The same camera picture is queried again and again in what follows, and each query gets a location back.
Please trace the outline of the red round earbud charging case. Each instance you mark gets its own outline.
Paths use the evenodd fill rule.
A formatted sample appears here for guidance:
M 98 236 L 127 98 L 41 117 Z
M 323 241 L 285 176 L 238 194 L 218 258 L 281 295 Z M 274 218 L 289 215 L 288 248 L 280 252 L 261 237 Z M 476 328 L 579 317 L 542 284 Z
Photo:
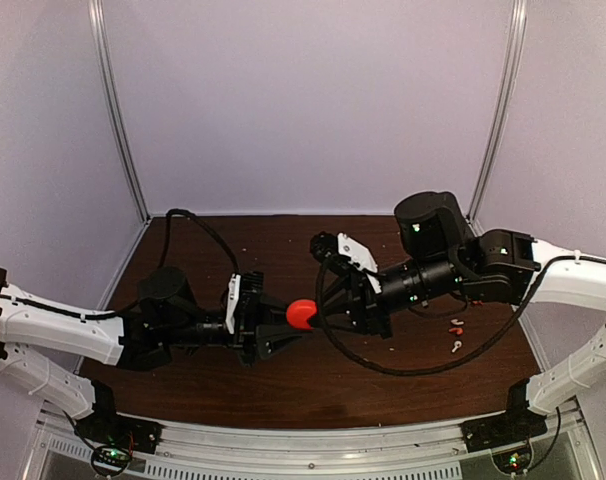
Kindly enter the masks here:
M 285 317 L 288 324 L 303 331 L 311 331 L 315 328 L 318 309 L 316 302 L 310 299 L 299 299 L 292 302 L 286 309 Z

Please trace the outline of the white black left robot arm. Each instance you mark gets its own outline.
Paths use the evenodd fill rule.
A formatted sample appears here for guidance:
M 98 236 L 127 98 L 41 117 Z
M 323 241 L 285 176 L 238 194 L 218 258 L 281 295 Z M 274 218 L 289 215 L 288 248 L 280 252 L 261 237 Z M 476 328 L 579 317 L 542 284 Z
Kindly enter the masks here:
M 312 303 L 303 318 L 263 291 L 261 274 L 235 274 L 220 311 L 196 302 L 188 279 L 162 267 L 139 282 L 138 298 L 119 311 L 95 311 L 35 296 L 8 283 L 0 268 L 0 375 L 13 379 L 89 429 L 106 444 L 120 442 L 127 424 L 114 412 L 111 391 L 39 353 L 45 347 L 128 371 L 171 362 L 174 348 L 225 347 L 252 365 L 311 332 Z

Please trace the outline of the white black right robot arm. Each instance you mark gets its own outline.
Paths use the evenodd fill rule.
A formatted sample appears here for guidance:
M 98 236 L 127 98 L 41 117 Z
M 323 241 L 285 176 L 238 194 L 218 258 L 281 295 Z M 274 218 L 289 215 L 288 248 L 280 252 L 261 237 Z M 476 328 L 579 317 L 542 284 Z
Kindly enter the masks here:
M 606 313 L 606 258 L 557 247 L 530 235 L 494 229 L 477 236 L 451 192 L 426 191 L 400 201 L 394 217 L 408 260 L 379 269 L 370 250 L 344 233 L 321 232 L 310 242 L 321 269 L 316 322 L 353 362 L 392 376 L 418 377 L 452 370 L 495 345 L 531 303 L 558 303 Z M 386 368 L 350 351 L 327 320 L 345 314 L 355 332 L 392 335 L 392 314 L 444 296 L 515 307 L 504 326 L 463 358 L 414 370 Z M 502 440 L 518 440 L 568 398 L 606 376 L 606 324 L 548 371 L 512 387 L 508 410 L 496 419 Z

